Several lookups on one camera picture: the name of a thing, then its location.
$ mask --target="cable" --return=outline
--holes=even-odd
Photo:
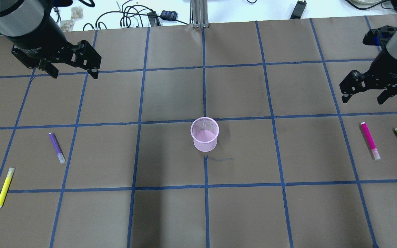
[[[136,15],[128,16],[129,13],[130,13],[131,8],[133,8],[134,10],[136,10],[137,13],[140,13],[141,11],[144,11],[144,10],[148,9],[148,8],[145,8],[145,9],[142,9],[142,10],[138,11],[134,6],[126,6],[126,7],[125,7],[125,10],[124,10],[124,12],[123,12],[123,17],[125,17],[125,16],[127,17],[127,19],[126,19],[126,26],[127,26],[127,27],[130,27],[130,26],[131,26],[131,17],[134,17],[135,19],[137,19]],[[142,27],[143,27],[142,16],[139,15],[139,19],[140,19],[140,23],[142,24]]]
[[[91,26],[91,28],[93,28],[93,29],[94,29],[94,27],[93,27],[93,25],[92,25],[91,23],[86,23],[86,24],[84,25],[84,27],[82,28],[82,31],[84,31],[84,30],[85,30],[85,27],[86,27],[87,25],[90,25],[90,26]]]
[[[104,27],[105,27],[105,29],[107,29],[107,25],[105,25],[105,23],[103,23],[103,22],[99,22],[99,24],[104,24]]]
[[[87,3],[87,2],[85,2],[84,0],[79,0],[79,2],[81,2],[81,3],[83,3],[85,6],[88,6],[88,7],[91,7],[91,8],[93,8],[94,7],[94,2],[93,2],[93,0],[88,0],[90,3]]]
[[[96,19],[96,22],[94,23],[94,26],[96,27],[96,28],[98,28],[98,23],[99,23],[99,19],[102,17],[102,16],[104,16],[104,15],[106,15],[106,14],[110,14],[110,13],[122,13],[122,14],[124,14],[125,12],[122,12],[122,11],[108,11],[108,12],[105,12],[105,13],[103,13],[103,14],[101,14],[99,17],[98,17],[98,19]],[[156,15],[156,14],[140,14],[140,13],[129,13],[129,12],[126,12],[127,14],[131,14],[131,16],[124,16],[125,18],[131,18],[131,17],[133,17],[133,16],[151,16],[151,17],[161,17],[161,16],[159,16],[159,15]],[[180,22],[180,23],[182,23],[182,24],[185,24],[185,25],[188,25],[186,22],[182,22],[182,21],[179,21],[179,20],[175,20],[176,22]]]
[[[372,6],[370,6],[370,7],[367,7],[367,8],[360,8],[360,7],[356,6],[356,5],[354,5],[352,2],[350,2],[350,0],[345,0],[345,1],[348,2],[348,3],[349,3],[352,7],[354,7],[355,9],[367,10],[367,9],[376,7],[376,6],[378,6],[378,5],[381,5],[381,6],[382,6],[383,3],[388,2],[388,1],[390,1],[390,0],[382,0],[382,1],[380,1],[379,3],[374,4],[374,5],[372,5]]]
[[[59,14],[59,9],[57,7],[53,7],[53,9],[54,9],[55,13],[58,15],[58,19],[56,20],[56,23],[62,22],[62,19]]]

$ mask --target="blue tape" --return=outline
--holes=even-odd
[[[0,167],[0,179],[1,179],[1,175],[2,175],[3,170],[4,170],[5,163],[7,161],[8,153],[9,153],[9,150],[10,150],[10,147],[11,147],[11,143],[13,142],[13,137],[14,137],[14,133],[16,132],[16,127],[18,126],[19,119],[21,118],[21,113],[22,113],[22,109],[24,108],[24,105],[25,105],[25,102],[26,102],[26,99],[27,99],[27,94],[29,93],[29,90],[30,90],[30,86],[31,86],[31,83],[32,83],[32,80],[33,80],[34,72],[35,72],[35,69],[32,70],[32,74],[30,75],[30,80],[29,80],[29,83],[27,85],[27,89],[26,89],[26,92],[24,94],[24,98],[22,99],[21,107],[19,108],[18,117],[16,118],[16,122],[15,122],[14,128],[13,128],[13,132],[11,133],[10,140],[9,140],[9,143],[8,143],[5,155],[4,155],[4,159],[3,159],[3,162],[2,162],[1,167]]]
[[[206,116],[206,52],[205,52],[205,28],[202,28],[202,58],[203,58],[203,116]]]
[[[367,210],[367,206],[366,206],[366,203],[365,203],[364,194],[362,192],[361,184],[359,183],[358,171],[356,170],[356,165],[355,165],[355,161],[353,159],[352,150],[351,150],[350,144],[348,142],[347,132],[345,131],[345,126],[344,126],[344,123],[343,123],[343,120],[342,120],[342,114],[341,114],[341,111],[339,109],[338,101],[337,101],[336,96],[335,96],[335,91],[334,91],[334,88],[333,88],[333,85],[332,85],[332,81],[330,79],[329,71],[327,70],[326,62],[324,61],[323,51],[321,50],[321,46],[320,46],[320,43],[319,43],[319,40],[318,40],[318,36],[316,34],[315,26],[313,24],[312,19],[310,19],[310,24],[312,26],[313,34],[315,35],[315,41],[316,41],[316,44],[318,46],[319,54],[321,55],[321,60],[323,61],[324,71],[326,72],[327,81],[329,82],[330,91],[332,93],[332,97],[333,97],[334,102],[335,102],[335,108],[336,108],[336,110],[338,112],[338,118],[339,118],[341,129],[342,129],[342,132],[343,132],[343,135],[344,135],[344,140],[345,140],[345,143],[346,143],[346,146],[347,146],[347,151],[348,151],[348,155],[350,157],[350,162],[352,164],[353,172],[355,174],[355,179],[356,179],[357,186],[358,186],[359,196],[361,197],[361,203],[363,205],[364,214],[365,214],[365,217],[366,217],[366,220],[367,220],[367,225],[368,225],[368,228],[369,228],[369,231],[370,231],[370,236],[371,236],[371,239],[373,241],[373,246],[375,248],[377,248],[378,244],[376,242],[375,234],[373,232],[373,227],[372,227],[372,224],[371,224],[371,221],[370,221],[370,216],[368,214],[368,210]]]
[[[203,158],[205,170],[205,226],[206,226],[206,248],[211,246],[209,236],[209,189],[208,189],[208,156]]]
[[[98,31],[96,30],[94,33],[93,47],[95,46],[97,36],[98,36]],[[60,190],[58,206],[56,209],[55,221],[53,223],[52,236],[50,238],[50,246],[49,246],[50,248],[53,247],[53,243],[55,240],[56,227],[57,227],[57,223],[58,223],[58,219],[59,219],[60,208],[62,205],[63,194],[65,192],[65,184],[67,182],[68,170],[70,168],[71,157],[73,155],[74,142],[76,140],[76,134],[78,132],[79,118],[81,116],[82,103],[83,103],[83,99],[84,99],[84,95],[85,95],[85,88],[87,85],[87,80],[88,80],[88,75],[89,75],[88,72],[84,72],[84,73],[85,73],[84,85],[82,87],[81,97],[79,100],[79,108],[78,108],[78,114],[76,116],[76,123],[74,125],[73,138],[71,140],[70,151],[68,152],[67,166],[65,167],[65,173],[63,176],[63,180],[62,180],[62,186],[61,186],[61,190]]]
[[[288,210],[288,206],[287,206],[287,196],[286,196],[285,180],[284,180],[283,167],[282,167],[282,161],[281,161],[281,155],[280,155],[280,146],[278,144],[277,128],[275,125],[275,117],[274,117],[275,115],[274,115],[274,110],[272,108],[271,92],[269,91],[269,81],[268,81],[268,77],[267,77],[266,61],[264,58],[263,43],[261,41],[260,28],[258,27],[258,21],[255,21],[255,26],[257,28],[258,42],[260,44],[261,59],[263,61],[263,72],[264,72],[264,79],[266,81],[266,93],[267,93],[267,99],[269,102],[269,110],[271,112],[271,117],[272,117],[272,129],[274,132],[274,141],[275,141],[275,149],[277,152],[278,169],[280,171],[280,181],[281,181],[281,185],[282,185],[282,189],[283,189],[282,190],[283,203],[284,203],[284,211],[285,211],[285,218],[286,218],[286,224],[287,224],[287,232],[288,232],[288,236],[289,236],[289,244],[290,244],[290,247],[293,248],[292,230],[290,227],[290,218],[289,218],[289,210]]]
[[[143,107],[143,94],[145,91],[145,74],[146,74],[146,61],[148,58],[148,44],[150,41],[150,28],[146,33],[146,43],[145,43],[145,58],[143,60],[143,71],[142,71],[142,88],[140,91],[140,105],[139,105],[139,128],[137,130],[137,143],[136,143],[136,154],[134,157],[134,171],[133,171],[133,190],[131,190],[131,202],[130,202],[130,215],[128,219],[128,243],[127,248],[131,245],[131,228],[133,224],[133,213],[134,213],[134,196],[136,188],[136,178],[137,178],[137,164],[139,160],[139,145],[140,145],[140,131],[142,129],[142,107]]]

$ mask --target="blue tape grid line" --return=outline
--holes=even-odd
[[[96,30],[95,33],[94,33],[93,47],[96,46],[97,37],[98,37],[98,31]],[[82,103],[83,103],[83,99],[84,99],[84,94],[85,94],[85,88],[86,88],[86,84],[87,84],[87,80],[88,80],[88,75],[89,75],[88,72],[85,72],[84,85],[82,87],[81,97],[80,97],[80,100],[79,100],[79,108],[78,108],[78,114],[76,116],[76,123],[74,125],[73,138],[71,140],[70,151],[68,152],[67,166],[65,167],[65,173],[64,173],[64,176],[63,176],[63,180],[62,180],[62,186],[61,186],[61,190],[60,190],[58,206],[57,206],[57,209],[56,209],[55,220],[54,220],[54,223],[53,223],[52,236],[50,238],[50,246],[49,246],[50,248],[53,247],[53,243],[54,243],[54,240],[55,240],[56,228],[57,228],[57,224],[58,224],[58,220],[59,220],[59,213],[60,213],[60,208],[61,208],[61,205],[62,205],[62,199],[63,199],[64,190],[65,190],[65,184],[67,182],[68,170],[70,168],[71,157],[73,155],[74,142],[76,140],[76,134],[78,132],[79,118],[80,118],[80,115],[81,115]]]
[[[206,52],[205,52],[205,29],[202,28],[202,56],[203,56],[203,116],[206,116]],[[205,171],[205,236],[206,236],[206,248],[210,248],[210,236],[209,236],[209,188],[208,188],[208,156],[203,159],[204,171]]]
[[[140,104],[139,104],[139,127],[137,130],[137,143],[136,143],[136,155],[134,158],[134,172],[133,172],[133,185],[131,189],[131,202],[130,202],[130,215],[128,218],[128,244],[127,248],[131,245],[131,229],[133,224],[133,213],[134,213],[134,196],[136,190],[136,180],[137,180],[137,164],[139,161],[139,145],[140,145],[140,130],[142,129],[142,107],[143,107],[143,94],[145,91],[145,74],[146,74],[146,61],[148,57],[148,43],[150,41],[150,28],[148,28],[146,33],[146,43],[145,43],[145,58],[143,60],[143,71],[142,71],[142,88],[140,91]]]
[[[397,112],[375,112],[375,113],[342,113],[342,116],[370,116],[370,115],[397,115]],[[285,118],[313,118],[313,117],[335,117],[338,114],[312,114],[312,115],[285,115],[274,116],[274,119]],[[227,117],[227,118],[214,118],[216,121],[247,121],[247,120],[264,120],[272,119],[271,116],[253,116],[253,117]],[[169,120],[169,121],[142,121],[142,125],[147,124],[165,124],[165,123],[180,123],[180,122],[193,122],[194,119],[184,120]],[[120,126],[120,125],[138,125],[139,122],[110,122],[110,123],[87,123],[87,124],[61,124],[61,125],[39,125],[39,126],[17,126],[16,129],[32,129],[32,128],[60,128],[60,127],[94,127],[94,126]],[[0,130],[15,129],[15,127],[0,127]]]
[[[25,102],[26,102],[27,94],[28,94],[28,92],[29,92],[29,89],[30,89],[32,80],[33,80],[33,78],[34,78],[34,72],[35,72],[35,69],[32,70],[32,74],[30,75],[30,80],[29,80],[29,83],[28,83],[28,85],[27,85],[27,89],[26,89],[26,92],[25,92],[25,94],[24,94],[24,98],[23,98],[23,100],[22,100],[21,107],[19,108],[18,117],[16,118],[16,122],[15,122],[15,124],[14,124],[14,129],[13,129],[13,132],[11,133],[10,140],[9,140],[9,143],[8,143],[8,146],[7,146],[5,155],[4,155],[4,159],[3,159],[3,162],[2,162],[2,164],[1,164],[1,168],[0,168],[0,179],[1,179],[1,176],[2,176],[2,173],[3,173],[3,170],[4,170],[5,162],[6,162],[7,157],[8,157],[8,153],[9,153],[9,150],[10,150],[11,143],[12,143],[12,141],[13,141],[14,133],[16,132],[16,127],[18,126],[19,119],[21,118],[21,113],[22,113],[22,109],[24,108],[24,105],[25,105]]]
[[[205,52],[205,28],[202,28],[202,58],[203,58],[203,116],[206,116],[206,52]]]
[[[372,224],[371,224],[371,221],[370,221],[370,216],[368,214],[367,206],[366,206],[366,203],[365,203],[365,199],[364,199],[364,194],[363,194],[363,191],[362,191],[361,183],[359,182],[358,171],[356,170],[356,165],[355,165],[355,161],[353,159],[352,150],[351,150],[350,144],[348,142],[347,132],[345,130],[345,126],[344,126],[344,123],[343,123],[343,120],[342,120],[342,114],[341,114],[341,111],[339,109],[338,101],[336,99],[334,88],[333,88],[332,82],[330,80],[329,71],[327,69],[326,62],[324,61],[323,51],[321,50],[321,46],[320,46],[320,43],[319,43],[319,40],[318,40],[318,36],[316,34],[315,26],[313,24],[312,19],[310,19],[310,24],[312,26],[313,34],[315,35],[315,41],[316,41],[316,44],[318,46],[319,53],[321,55],[321,60],[323,61],[324,71],[326,72],[326,77],[327,77],[327,80],[329,82],[330,91],[332,92],[332,97],[333,97],[334,102],[335,102],[335,107],[336,107],[336,110],[337,110],[337,113],[338,113],[338,118],[339,118],[339,121],[340,121],[341,129],[342,129],[342,132],[344,134],[344,140],[345,140],[345,143],[346,143],[346,146],[347,146],[348,154],[349,154],[349,157],[350,157],[350,162],[352,164],[353,172],[355,174],[356,185],[358,186],[359,196],[361,197],[361,202],[362,202],[363,209],[364,209],[364,214],[365,214],[365,217],[366,217],[366,220],[367,220],[367,225],[368,225],[368,228],[369,228],[369,231],[370,231],[370,236],[371,236],[371,239],[372,239],[372,242],[373,242],[373,247],[374,248],[378,248],[378,244],[376,242],[375,234],[373,232],[373,227],[372,227]]]
[[[289,237],[289,244],[290,244],[290,247],[293,248],[292,230],[290,227],[289,210],[288,210],[288,206],[287,206],[286,184],[285,184],[285,180],[284,180],[283,167],[282,167],[281,155],[280,155],[280,146],[278,144],[277,128],[275,125],[275,115],[274,115],[274,109],[272,108],[271,92],[269,91],[269,81],[268,81],[268,77],[267,77],[266,61],[264,58],[263,43],[261,41],[260,28],[258,27],[258,21],[255,21],[255,27],[257,28],[258,42],[260,44],[260,51],[261,51],[261,59],[263,61],[264,79],[266,81],[267,99],[269,102],[269,110],[271,112],[272,129],[274,132],[275,149],[277,152],[277,159],[278,159],[278,169],[280,171],[280,181],[281,181],[281,185],[282,185],[282,195],[283,195],[283,203],[284,203],[284,211],[285,211],[285,218],[286,218],[286,224],[287,224],[287,232],[288,232],[288,237]]]
[[[349,181],[326,181],[326,182],[287,182],[285,186],[322,186],[322,185],[354,185],[360,184],[395,184],[397,179],[372,179],[372,180],[355,180]],[[190,188],[228,188],[228,187],[281,187],[279,183],[248,183],[248,184],[216,184],[216,185],[175,185],[159,187],[135,187],[134,190],[176,190]],[[66,188],[64,192],[104,192],[104,191],[131,191],[133,187],[99,187],[99,188]],[[15,189],[9,190],[9,193],[60,193],[60,188],[50,189]]]
[[[326,63],[336,63],[336,62],[355,62],[355,61],[373,61],[374,59],[350,59],[350,60],[329,60]],[[299,63],[322,63],[322,61],[289,61],[289,62],[272,62],[265,63],[265,65],[280,65],[280,64],[299,64]],[[186,66],[186,67],[171,67],[171,68],[154,68],[145,69],[148,71],[166,71],[166,70],[190,70],[190,69],[200,69],[200,68],[226,68],[226,67],[243,67],[243,66],[262,66],[263,63],[246,63],[246,64],[226,64],[226,65],[208,65],[208,66]],[[103,73],[120,73],[120,72],[143,72],[143,69],[129,69],[129,70],[111,70],[111,71],[99,71],[100,74]],[[59,73],[59,76],[65,75],[79,75],[85,74],[86,72],[67,72]],[[48,74],[35,75],[36,77],[48,77]],[[30,75],[10,75],[10,76],[0,76],[0,79],[9,78],[27,78]]]

